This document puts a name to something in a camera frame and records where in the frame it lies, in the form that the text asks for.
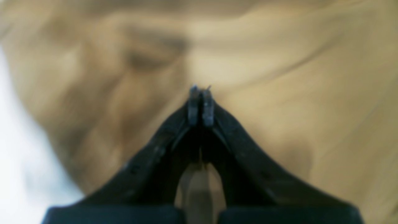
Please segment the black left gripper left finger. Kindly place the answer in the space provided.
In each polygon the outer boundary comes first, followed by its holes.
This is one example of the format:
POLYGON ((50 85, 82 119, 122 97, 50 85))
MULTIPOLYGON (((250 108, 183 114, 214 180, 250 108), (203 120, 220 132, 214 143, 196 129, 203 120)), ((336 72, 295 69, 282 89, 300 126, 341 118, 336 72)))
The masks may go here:
POLYGON ((185 224, 174 197, 187 164, 173 159, 185 134, 200 125, 202 91, 169 116, 150 141, 103 187, 81 201, 47 210, 44 224, 185 224))

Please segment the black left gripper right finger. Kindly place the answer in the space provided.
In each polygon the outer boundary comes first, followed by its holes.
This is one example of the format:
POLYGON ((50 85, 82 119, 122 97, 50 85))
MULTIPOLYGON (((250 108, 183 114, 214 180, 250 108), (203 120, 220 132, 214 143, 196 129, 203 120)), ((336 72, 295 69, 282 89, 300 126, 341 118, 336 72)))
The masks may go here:
POLYGON ((359 210, 281 167, 201 91, 203 157, 219 172, 227 208, 219 224, 362 224, 359 210))

